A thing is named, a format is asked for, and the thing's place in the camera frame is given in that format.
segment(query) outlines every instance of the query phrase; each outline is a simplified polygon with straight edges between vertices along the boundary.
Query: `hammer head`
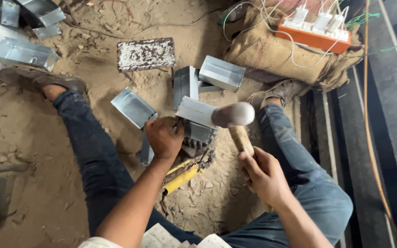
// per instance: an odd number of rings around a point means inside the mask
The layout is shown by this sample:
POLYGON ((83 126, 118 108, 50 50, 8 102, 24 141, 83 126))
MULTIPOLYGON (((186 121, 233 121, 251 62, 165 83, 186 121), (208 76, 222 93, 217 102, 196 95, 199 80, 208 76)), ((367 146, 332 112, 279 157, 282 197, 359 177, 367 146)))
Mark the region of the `hammer head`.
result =
POLYGON ((215 110, 211 119, 214 125, 223 128, 244 126, 254 121, 255 110, 247 102, 238 102, 215 110))

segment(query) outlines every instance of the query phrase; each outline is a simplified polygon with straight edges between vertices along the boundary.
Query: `jeans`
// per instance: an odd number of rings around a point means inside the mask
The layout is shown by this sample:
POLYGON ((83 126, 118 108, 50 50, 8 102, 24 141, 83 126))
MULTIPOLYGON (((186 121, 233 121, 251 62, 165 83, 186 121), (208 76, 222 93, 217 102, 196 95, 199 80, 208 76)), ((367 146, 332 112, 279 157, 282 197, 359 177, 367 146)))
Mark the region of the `jeans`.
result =
MULTIPOLYGON (((90 236, 116 203, 134 185, 120 161, 114 144, 93 115, 82 94, 65 91, 53 103, 67 127, 74 155, 80 167, 86 195, 90 236)), ((298 142, 289 118, 276 104, 264 107, 257 116, 266 151, 275 156, 287 182, 305 211, 331 244, 342 236, 352 214, 352 202, 298 142)), ((153 209, 146 229, 160 223, 180 242, 198 244, 201 238, 183 231, 153 209)), ((276 213, 264 213, 241 229, 222 236, 234 248, 288 247, 276 213)))

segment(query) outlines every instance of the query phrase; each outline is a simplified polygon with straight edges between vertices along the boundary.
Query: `extension board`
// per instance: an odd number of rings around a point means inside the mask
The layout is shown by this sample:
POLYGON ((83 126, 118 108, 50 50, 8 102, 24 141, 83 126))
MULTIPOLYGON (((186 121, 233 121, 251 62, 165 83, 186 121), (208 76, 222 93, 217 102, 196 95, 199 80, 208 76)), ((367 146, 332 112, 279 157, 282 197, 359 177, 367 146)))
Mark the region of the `extension board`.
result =
MULTIPOLYGON (((283 18, 278 26, 278 31, 289 33, 293 41, 304 45, 320 48, 327 51, 338 39, 338 42, 330 49, 330 52, 344 54, 350 46, 350 32, 338 29, 335 32, 316 30, 313 23, 303 22, 302 24, 292 23, 291 19, 283 18)), ((289 36, 283 33, 275 33, 275 37, 290 40, 289 36)))

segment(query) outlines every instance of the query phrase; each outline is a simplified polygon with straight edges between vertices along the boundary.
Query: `hand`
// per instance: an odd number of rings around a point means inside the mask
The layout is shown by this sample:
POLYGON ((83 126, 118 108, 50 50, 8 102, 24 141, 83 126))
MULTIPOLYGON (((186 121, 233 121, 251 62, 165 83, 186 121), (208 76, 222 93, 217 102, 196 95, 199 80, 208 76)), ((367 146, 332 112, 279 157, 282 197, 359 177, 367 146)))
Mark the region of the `hand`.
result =
POLYGON ((154 151, 154 158, 173 160, 179 154, 184 139, 183 121, 175 130, 174 117, 163 117, 145 123, 145 132, 154 151))
POLYGON ((292 195, 278 160, 258 147, 254 147, 255 159, 246 152, 238 156, 245 170, 248 186, 270 206, 277 208, 292 195))

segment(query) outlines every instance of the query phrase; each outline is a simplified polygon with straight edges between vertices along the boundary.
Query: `hammer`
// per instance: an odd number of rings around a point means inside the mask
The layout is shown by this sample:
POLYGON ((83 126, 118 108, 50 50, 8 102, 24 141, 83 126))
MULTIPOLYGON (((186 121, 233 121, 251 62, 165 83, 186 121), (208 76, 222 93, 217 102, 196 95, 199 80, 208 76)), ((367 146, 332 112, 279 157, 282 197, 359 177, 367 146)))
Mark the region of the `hammer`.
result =
MULTIPOLYGON (((212 113, 211 120, 214 125, 228 128, 229 133, 237 147, 239 152, 246 152, 248 155, 255 157, 254 148, 252 147, 251 141, 247 136, 245 125, 252 123, 255 119, 255 110, 252 105, 247 102, 238 102, 223 108, 214 110, 212 113)), ((245 179, 250 180, 249 174, 245 173, 245 179)), ((272 206, 261 200, 262 206, 267 212, 273 212, 272 206)))

